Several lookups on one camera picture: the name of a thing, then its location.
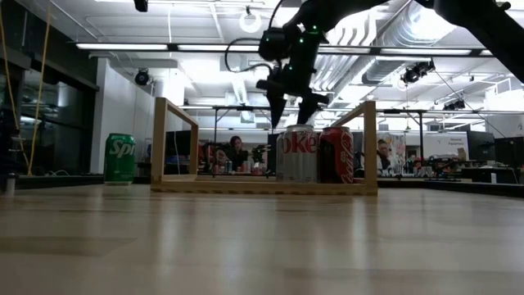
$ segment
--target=wooden floor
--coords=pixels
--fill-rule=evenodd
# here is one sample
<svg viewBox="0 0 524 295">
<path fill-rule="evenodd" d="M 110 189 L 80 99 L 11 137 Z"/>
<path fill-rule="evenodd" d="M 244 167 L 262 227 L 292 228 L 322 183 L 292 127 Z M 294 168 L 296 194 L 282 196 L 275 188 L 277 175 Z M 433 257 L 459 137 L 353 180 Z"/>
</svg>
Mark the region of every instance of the wooden floor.
<svg viewBox="0 0 524 295">
<path fill-rule="evenodd" d="M 379 192 L 19 191 L 0 201 L 0 294 L 523 293 L 523 201 Z"/>
</svg>

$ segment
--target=black robotic arm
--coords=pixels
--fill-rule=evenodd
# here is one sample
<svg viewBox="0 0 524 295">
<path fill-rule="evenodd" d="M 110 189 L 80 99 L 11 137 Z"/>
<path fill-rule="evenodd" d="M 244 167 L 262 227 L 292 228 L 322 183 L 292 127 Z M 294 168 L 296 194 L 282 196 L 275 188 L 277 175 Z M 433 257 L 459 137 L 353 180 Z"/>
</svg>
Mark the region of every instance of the black robotic arm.
<svg viewBox="0 0 524 295">
<path fill-rule="evenodd" d="M 524 81 L 524 29 L 505 11 L 508 3 L 493 0 L 416 0 L 431 8 L 449 23 L 469 30 L 517 78 Z M 276 127 L 286 101 L 284 94 L 302 97 L 298 124 L 305 124 L 328 98 L 312 93 L 311 75 L 318 47 L 326 43 L 324 34 L 344 17 L 368 10 L 387 0 L 308 0 L 282 28 L 269 28 L 260 41 L 259 54 L 266 61 L 290 61 L 273 69 L 257 88 L 267 91 L 273 127 Z"/>
</svg>

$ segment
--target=green soda can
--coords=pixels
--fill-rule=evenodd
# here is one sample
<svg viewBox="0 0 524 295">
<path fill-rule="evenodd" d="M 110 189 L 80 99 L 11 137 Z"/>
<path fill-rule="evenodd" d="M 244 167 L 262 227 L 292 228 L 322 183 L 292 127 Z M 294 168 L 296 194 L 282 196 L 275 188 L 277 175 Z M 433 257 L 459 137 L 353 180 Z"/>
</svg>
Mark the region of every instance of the green soda can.
<svg viewBox="0 0 524 295">
<path fill-rule="evenodd" d="M 131 184 L 134 178 L 134 137 L 109 134 L 106 140 L 104 183 Z"/>
</svg>

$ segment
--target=coca-cola can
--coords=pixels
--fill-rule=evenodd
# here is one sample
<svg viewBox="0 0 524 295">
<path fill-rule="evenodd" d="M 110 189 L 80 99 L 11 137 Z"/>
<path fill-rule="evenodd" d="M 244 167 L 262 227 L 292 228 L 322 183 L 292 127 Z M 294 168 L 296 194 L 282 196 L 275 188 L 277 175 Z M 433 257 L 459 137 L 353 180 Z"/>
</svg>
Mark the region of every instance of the coca-cola can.
<svg viewBox="0 0 524 295">
<path fill-rule="evenodd" d="M 280 133 L 277 137 L 277 181 L 281 182 L 284 180 L 284 133 Z"/>
<path fill-rule="evenodd" d="M 283 135 L 283 179 L 292 183 L 317 182 L 318 136 L 309 125 L 289 126 Z"/>
<path fill-rule="evenodd" d="M 352 184 L 353 157 L 353 134 L 349 128 L 324 128 L 318 144 L 318 181 Z"/>
</svg>

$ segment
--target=spotlight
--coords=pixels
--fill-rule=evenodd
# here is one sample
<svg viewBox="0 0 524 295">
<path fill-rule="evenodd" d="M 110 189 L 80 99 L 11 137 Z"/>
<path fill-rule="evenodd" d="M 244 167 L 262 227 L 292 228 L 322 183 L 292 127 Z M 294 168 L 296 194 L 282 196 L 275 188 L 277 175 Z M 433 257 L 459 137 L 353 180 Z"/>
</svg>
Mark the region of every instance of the spotlight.
<svg viewBox="0 0 524 295">
<path fill-rule="evenodd" d="M 463 99 L 459 99 L 456 102 L 452 102 L 450 104 L 447 104 L 442 109 L 443 111 L 455 111 L 455 110 L 463 110 L 466 108 L 466 103 Z"/>
<path fill-rule="evenodd" d="M 140 12 L 147 12 L 148 0 L 134 0 L 134 8 Z"/>
<path fill-rule="evenodd" d="M 148 69 L 139 69 L 137 75 L 134 77 L 134 82 L 140 86 L 146 86 L 149 82 Z"/>
<path fill-rule="evenodd" d="M 428 62 L 418 62 L 415 66 L 407 67 L 406 72 L 400 77 L 400 80 L 405 84 L 417 83 L 417 81 L 434 69 L 435 63 L 433 60 Z"/>
<path fill-rule="evenodd" d="M 459 99 L 458 101 L 456 101 L 454 105 L 455 105 L 455 109 L 457 110 L 463 110 L 466 108 L 466 103 L 462 99 Z"/>
</svg>

